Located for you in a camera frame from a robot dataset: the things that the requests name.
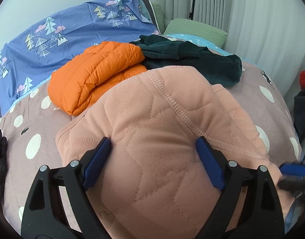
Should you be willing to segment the pink quilted jacket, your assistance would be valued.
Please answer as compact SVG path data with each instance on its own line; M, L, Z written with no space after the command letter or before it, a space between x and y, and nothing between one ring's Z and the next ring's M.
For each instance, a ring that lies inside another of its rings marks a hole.
M245 110L190 66L119 83L60 130L56 145L67 165L111 140L87 195L112 238L194 238L220 196L196 151L201 136L242 167L264 165L274 182L281 178Z

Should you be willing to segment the pink polka dot bedspread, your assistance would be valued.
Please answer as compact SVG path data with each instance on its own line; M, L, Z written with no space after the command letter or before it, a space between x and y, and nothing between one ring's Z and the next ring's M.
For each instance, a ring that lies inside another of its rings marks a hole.
M2 135L8 141L2 212L16 232L21 230L26 198L39 167L66 166L56 145L56 136L79 116L70 116L52 103L49 82L36 88L0 118ZM283 162L301 158L302 149L290 111L275 84L261 69L243 62L240 82L225 89L251 118L273 164L279 168Z

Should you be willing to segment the orange puffer jacket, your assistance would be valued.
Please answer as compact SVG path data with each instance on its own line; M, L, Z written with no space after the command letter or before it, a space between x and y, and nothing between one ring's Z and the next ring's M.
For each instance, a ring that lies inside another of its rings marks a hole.
M84 50L51 75L48 95L70 116L78 116L117 84L147 71L144 54L130 43L102 42Z

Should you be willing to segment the dark green garment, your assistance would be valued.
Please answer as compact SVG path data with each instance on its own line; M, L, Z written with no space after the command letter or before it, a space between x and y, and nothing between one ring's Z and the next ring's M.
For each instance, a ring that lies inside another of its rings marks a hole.
M192 66L210 84L232 87L240 82L242 62L236 55L218 55L207 47L189 41L171 41L159 35L142 35L131 44L139 46L142 50L142 64L148 70L174 65Z

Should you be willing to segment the blue tree print sheet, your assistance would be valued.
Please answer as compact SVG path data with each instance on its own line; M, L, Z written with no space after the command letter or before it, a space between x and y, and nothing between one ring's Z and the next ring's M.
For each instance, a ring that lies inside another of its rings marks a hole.
M38 21L0 50L1 115L86 48L157 33L150 0L94 0Z

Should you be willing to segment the grey curtain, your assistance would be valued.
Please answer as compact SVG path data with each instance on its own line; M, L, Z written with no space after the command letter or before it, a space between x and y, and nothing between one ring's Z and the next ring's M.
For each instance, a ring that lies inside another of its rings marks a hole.
M191 0L157 0L167 20L187 18ZM305 63L302 0L196 0L193 20L227 33L224 49L260 66L282 95Z

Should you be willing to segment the green pillow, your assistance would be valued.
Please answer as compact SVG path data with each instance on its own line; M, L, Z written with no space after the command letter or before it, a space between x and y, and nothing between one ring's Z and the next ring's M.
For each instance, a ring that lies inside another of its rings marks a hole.
M168 24L164 35L190 35L206 39L216 46L222 48L227 33L211 25L183 18L176 18Z

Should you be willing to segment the black floor lamp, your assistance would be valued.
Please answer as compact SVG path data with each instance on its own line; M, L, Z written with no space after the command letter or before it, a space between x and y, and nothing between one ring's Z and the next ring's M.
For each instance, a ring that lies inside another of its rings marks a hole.
M195 10L195 3L196 3L196 0L191 0L191 9L190 9L189 16L188 16L189 20L193 20L194 10Z

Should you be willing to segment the green headboard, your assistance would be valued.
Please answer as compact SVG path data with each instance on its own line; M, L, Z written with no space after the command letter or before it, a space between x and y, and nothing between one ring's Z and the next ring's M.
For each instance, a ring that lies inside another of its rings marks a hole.
M152 2L152 6L159 31L161 34L163 34L165 32L165 23L162 8L158 3L155 2Z

